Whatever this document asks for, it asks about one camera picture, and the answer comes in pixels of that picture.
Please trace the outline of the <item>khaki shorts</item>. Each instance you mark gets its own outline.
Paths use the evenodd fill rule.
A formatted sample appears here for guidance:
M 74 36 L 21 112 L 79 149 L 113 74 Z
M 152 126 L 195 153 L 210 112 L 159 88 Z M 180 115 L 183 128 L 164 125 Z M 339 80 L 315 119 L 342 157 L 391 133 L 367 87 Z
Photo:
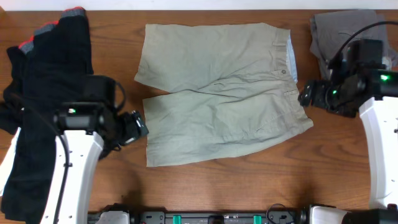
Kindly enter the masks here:
M 134 79 L 162 90 L 143 101 L 147 165 L 245 156 L 310 129 L 289 39 L 265 23 L 146 25 Z

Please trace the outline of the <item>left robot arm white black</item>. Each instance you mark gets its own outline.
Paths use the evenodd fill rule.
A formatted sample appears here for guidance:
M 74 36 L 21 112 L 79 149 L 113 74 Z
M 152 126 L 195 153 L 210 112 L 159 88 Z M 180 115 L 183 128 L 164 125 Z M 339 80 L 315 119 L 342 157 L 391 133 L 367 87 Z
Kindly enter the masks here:
M 42 223 L 86 223 L 99 159 L 148 134 L 137 111 L 102 102 L 63 103 L 54 115 L 56 155 Z

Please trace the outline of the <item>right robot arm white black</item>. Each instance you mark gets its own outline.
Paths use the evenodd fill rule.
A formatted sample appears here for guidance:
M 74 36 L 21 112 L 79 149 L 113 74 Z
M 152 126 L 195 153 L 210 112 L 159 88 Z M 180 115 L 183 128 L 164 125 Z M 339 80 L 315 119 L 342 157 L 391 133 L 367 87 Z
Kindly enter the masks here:
M 364 69 L 342 82 L 309 80 L 298 100 L 345 117 L 358 115 L 366 133 L 371 193 L 367 210 L 312 205 L 307 223 L 397 223 L 397 73 Z

